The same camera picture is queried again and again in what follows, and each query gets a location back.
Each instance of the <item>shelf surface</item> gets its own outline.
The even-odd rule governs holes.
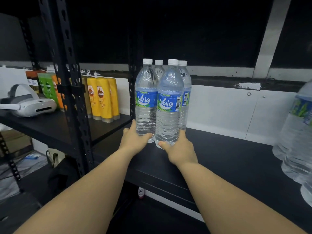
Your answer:
[[[119,130],[94,147],[97,165],[118,149],[122,135]],[[312,233],[312,207],[301,197],[300,184],[282,172],[272,146],[190,128],[186,136],[201,165]],[[198,212],[180,171],[155,143],[132,159],[126,180]]]
[[[124,114],[120,114],[120,119],[114,120],[112,123],[104,123],[90,118],[92,145],[127,125],[130,121],[131,117]],[[25,118],[14,116],[7,110],[0,110],[0,123],[75,157],[64,112],[55,111],[37,117]]]

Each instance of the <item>white shoe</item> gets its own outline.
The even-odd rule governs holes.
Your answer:
[[[141,187],[138,188],[138,197],[139,199],[143,199],[144,197],[144,189]]]

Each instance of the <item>vr headset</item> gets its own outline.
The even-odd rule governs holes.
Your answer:
[[[18,86],[26,89],[30,94],[15,96]],[[38,95],[29,85],[13,85],[7,93],[8,98],[0,99],[0,109],[12,110],[18,117],[33,117],[42,113],[54,112],[57,105],[53,99]]]

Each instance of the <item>white bottle cap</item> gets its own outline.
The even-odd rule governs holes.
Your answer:
[[[152,65],[153,59],[150,58],[143,58],[143,65]]]
[[[163,64],[163,60],[155,60],[155,65],[162,65]]]
[[[187,66],[188,62],[187,61],[179,61],[179,66]]]
[[[177,59],[168,59],[168,65],[178,65],[179,60]]]

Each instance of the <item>person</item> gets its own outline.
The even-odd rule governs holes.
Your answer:
[[[19,233],[105,233],[132,157],[151,133],[139,136],[135,121],[125,128],[119,149],[30,217]],[[197,161],[193,144],[180,130],[177,142],[159,145],[182,173],[212,234],[306,233],[267,205],[223,180]]]

